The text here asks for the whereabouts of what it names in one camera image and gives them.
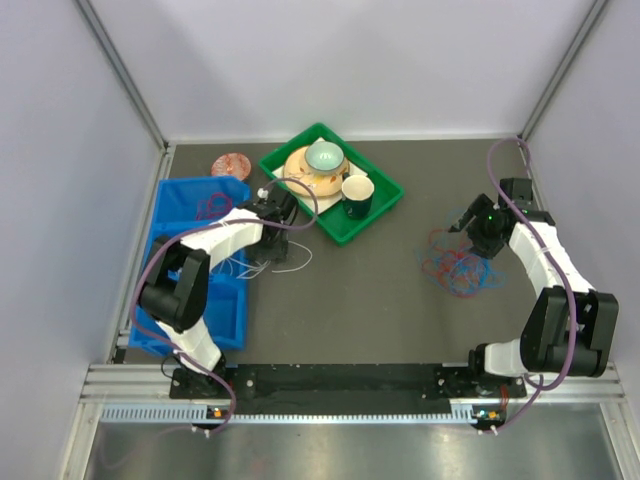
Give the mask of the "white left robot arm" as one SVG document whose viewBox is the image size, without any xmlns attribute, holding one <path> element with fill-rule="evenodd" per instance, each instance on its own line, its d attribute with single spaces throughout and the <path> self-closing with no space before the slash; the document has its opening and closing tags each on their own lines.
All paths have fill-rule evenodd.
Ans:
<svg viewBox="0 0 640 480">
<path fill-rule="evenodd" d="M 167 335 L 180 364 L 193 373 L 192 384 L 205 396 L 220 394 L 227 382 L 224 355 L 204 319 L 210 273 L 244 249 L 253 261 L 284 260 L 297 205 L 291 193 L 274 187 L 205 229 L 176 241 L 160 236 L 152 244 L 136 304 Z"/>
</svg>

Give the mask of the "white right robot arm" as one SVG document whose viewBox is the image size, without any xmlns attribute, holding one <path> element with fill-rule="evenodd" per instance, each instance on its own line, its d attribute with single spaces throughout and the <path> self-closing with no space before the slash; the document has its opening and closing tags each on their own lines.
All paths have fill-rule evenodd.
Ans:
<svg viewBox="0 0 640 480">
<path fill-rule="evenodd" d="M 521 335 L 469 353 L 466 380 L 487 396 L 504 378 L 565 373 L 599 377 L 607 366 L 619 303 L 595 289 L 573 265 L 547 211 L 534 207 L 531 180 L 503 178 L 496 201 L 479 195 L 450 227 L 465 233 L 474 255 L 491 260 L 509 248 L 531 282 L 536 303 Z"/>
</svg>

